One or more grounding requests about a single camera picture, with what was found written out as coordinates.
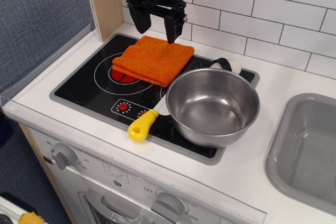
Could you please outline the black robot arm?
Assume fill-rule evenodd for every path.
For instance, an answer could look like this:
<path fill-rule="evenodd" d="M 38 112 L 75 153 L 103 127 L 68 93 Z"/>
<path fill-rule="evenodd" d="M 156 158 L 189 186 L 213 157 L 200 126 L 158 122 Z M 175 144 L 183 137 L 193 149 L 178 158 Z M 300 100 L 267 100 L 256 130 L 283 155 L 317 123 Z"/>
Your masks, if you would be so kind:
<path fill-rule="evenodd" d="M 151 27 L 152 15 L 163 18 L 169 44 L 182 34 L 183 25 L 187 21 L 186 3 L 183 0 L 127 0 L 127 6 L 141 34 Z"/>

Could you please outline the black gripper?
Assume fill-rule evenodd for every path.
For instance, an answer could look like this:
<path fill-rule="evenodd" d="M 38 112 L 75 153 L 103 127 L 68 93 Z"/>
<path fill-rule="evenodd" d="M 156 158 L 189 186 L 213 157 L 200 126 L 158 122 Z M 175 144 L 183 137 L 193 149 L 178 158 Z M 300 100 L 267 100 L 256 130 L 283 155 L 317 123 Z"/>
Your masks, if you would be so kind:
<path fill-rule="evenodd" d="M 183 0 L 127 0 L 130 15 L 139 33 L 145 33 L 151 27 L 150 15 L 164 18 L 168 44 L 175 42 L 182 34 L 186 21 Z"/>

